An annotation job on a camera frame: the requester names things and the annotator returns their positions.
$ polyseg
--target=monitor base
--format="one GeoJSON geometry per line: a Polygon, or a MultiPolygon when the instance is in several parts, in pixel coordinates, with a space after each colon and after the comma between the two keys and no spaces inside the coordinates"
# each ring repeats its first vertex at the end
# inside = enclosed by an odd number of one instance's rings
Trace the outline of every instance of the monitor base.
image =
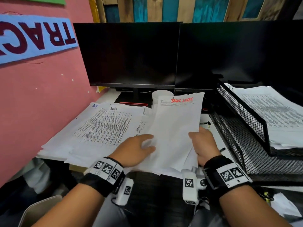
{"type": "Polygon", "coordinates": [[[121,92],[115,103],[126,104],[138,107],[152,107],[151,93],[139,93],[138,89],[134,92],[121,92]]]}

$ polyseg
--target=teal wooden plank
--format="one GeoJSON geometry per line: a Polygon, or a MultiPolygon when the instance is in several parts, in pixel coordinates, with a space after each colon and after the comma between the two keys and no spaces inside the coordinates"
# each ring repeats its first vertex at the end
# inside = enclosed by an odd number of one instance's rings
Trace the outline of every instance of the teal wooden plank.
{"type": "Polygon", "coordinates": [[[264,0],[248,0],[242,18],[257,18],[264,0]]]}
{"type": "Polygon", "coordinates": [[[179,0],[163,0],[162,21],[176,22],[178,18],[179,0]]]}
{"type": "Polygon", "coordinates": [[[196,0],[192,22],[223,22],[229,0],[196,0]]]}
{"type": "Polygon", "coordinates": [[[147,0],[133,0],[134,21],[147,22],[147,0]]]}
{"type": "Polygon", "coordinates": [[[118,5],[104,5],[107,23],[120,23],[118,5]]]}

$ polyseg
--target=pink wall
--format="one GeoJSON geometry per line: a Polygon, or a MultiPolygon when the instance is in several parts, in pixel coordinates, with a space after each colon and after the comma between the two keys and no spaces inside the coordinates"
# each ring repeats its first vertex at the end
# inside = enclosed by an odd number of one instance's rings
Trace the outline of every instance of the pink wall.
{"type": "MultiPolygon", "coordinates": [[[[88,0],[66,0],[65,7],[0,0],[0,14],[7,12],[93,22],[88,0]]],[[[100,96],[79,48],[0,65],[0,186],[100,96]]]]}

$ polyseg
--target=paper cup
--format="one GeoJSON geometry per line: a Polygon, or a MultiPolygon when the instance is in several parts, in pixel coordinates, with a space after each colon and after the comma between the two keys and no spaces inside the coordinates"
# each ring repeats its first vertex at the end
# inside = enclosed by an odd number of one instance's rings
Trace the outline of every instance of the paper cup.
{"type": "Polygon", "coordinates": [[[154,91],[151,96],[152,96],[152,100],[153,100],[153,104],[157,104],[158,103],[158,99],[159,96],[173,96],[174,94],[170,91],[167,90],[158,90],[158,91],[154,91]]]}

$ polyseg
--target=black wrist strap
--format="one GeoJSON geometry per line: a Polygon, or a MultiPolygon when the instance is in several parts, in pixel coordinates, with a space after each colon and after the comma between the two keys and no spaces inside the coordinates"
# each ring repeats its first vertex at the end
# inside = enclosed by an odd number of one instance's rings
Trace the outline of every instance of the black wrist strap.
{"type": "Polygon", "coordinates": [[[251,185],[252,180],[237,163],[223,155],[213,157],[203,170],[208,182],[206,190],[210,202],[218,203],[228,191],[242,185],[251,185]]]}
{"type": "Polygon", "coordinates": [[[123,166],[116,160],[104,157],[90,168],[80,183],[94,188],[104,197],[114,191],[125,178],[123,166]]]}

